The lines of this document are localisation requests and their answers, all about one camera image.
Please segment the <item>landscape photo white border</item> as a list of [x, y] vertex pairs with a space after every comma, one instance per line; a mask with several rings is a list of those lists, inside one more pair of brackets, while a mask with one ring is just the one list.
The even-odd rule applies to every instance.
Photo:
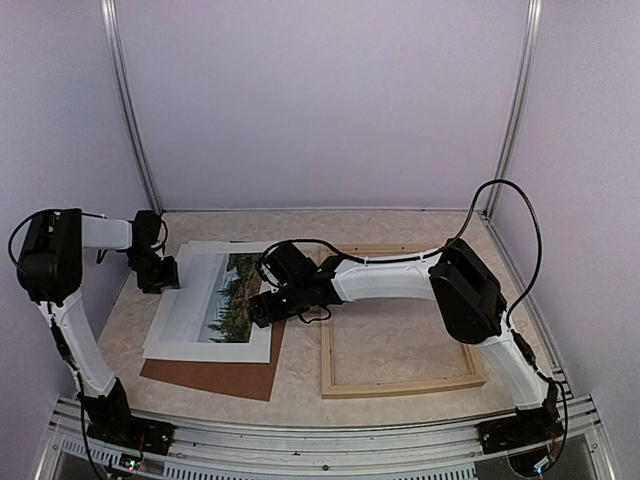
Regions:
[[196, 254], [179, 289], [160, 298], [143, 343], [146, 360], [269, 363], [272, 328], [249, 319], [249, 299], [265, 291], [254, 268], [268, 242], [240, 244], [240, 253]]

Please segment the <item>light wooden picture frame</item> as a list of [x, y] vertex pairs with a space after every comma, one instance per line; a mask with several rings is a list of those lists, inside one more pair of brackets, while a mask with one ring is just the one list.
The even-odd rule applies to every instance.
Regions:
[[325, 400], [459, 391], [487, 381], [477, 350], [448, 335], [431, 299], [346, 303], [320, 331]]

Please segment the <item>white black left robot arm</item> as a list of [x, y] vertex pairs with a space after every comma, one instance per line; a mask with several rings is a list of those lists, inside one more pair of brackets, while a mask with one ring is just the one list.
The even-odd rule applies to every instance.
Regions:
[[10, 256], [20, 286], [47, 321], [62, 359], [76, 378], [79, 398], [93, 426], [115, 442], [133, 443], [140, 424], [121, 382], [107, 366], [92, 333], [81, 295], [83, 253], [114, 251], [127, 258], [137, 287], [159, 294], [179, 287], [176, 260], [164, 253], [168, 235], [160, 215], [140, 210], [131, 220], [109, 219], [79, 208], [46, 209], [21, 223], [26, 235]]

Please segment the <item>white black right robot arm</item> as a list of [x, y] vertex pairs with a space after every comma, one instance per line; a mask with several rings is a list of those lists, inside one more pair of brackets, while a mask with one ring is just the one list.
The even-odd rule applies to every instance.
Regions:
[[316, 263], [301, 240], [269, 246], [255, 262], [270, 290], [249, 300], [249, 318], [265, 328], [318, 307], [367, 299], [419, 299], [437, 304], [449, 336], [474, 345], [501, 376], [517, 416], [511, 433], [535, 442], [558, 416], [558, 387], [539, 368], [530, 344], [511, 319], [497, 277], [461, 238], [438, 249], [399, 256], [359, 257], [324, 242], [330, 252]]

